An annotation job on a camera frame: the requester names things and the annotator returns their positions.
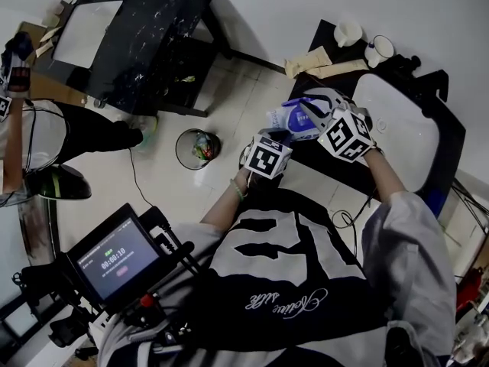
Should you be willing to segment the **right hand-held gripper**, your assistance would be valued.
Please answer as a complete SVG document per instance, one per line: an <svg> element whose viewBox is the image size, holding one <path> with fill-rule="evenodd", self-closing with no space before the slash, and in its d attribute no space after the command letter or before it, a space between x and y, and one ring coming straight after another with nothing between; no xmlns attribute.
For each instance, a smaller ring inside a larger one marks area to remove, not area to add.
<svg viewBox="0 0 489 367"><path fill-rule="evenodd" d="M323 131L317 141L334 158L353 163L375 147L370 114L365 108L346 102L337 90L308 89L299 104L314 126ZM333 110L331 113L321 109Z"/></svg>

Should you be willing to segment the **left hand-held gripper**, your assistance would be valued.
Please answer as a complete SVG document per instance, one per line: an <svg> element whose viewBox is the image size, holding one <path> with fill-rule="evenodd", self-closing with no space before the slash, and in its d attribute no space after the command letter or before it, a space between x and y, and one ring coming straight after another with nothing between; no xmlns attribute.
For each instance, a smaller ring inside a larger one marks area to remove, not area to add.
<svg viewBox="0 0 489 367"><path fill-rule="evenodd" d="M283 128L265 128L255 134L241 152L239 168L245 168L260 177L280 176L292 155L292 134Z"/></svg>

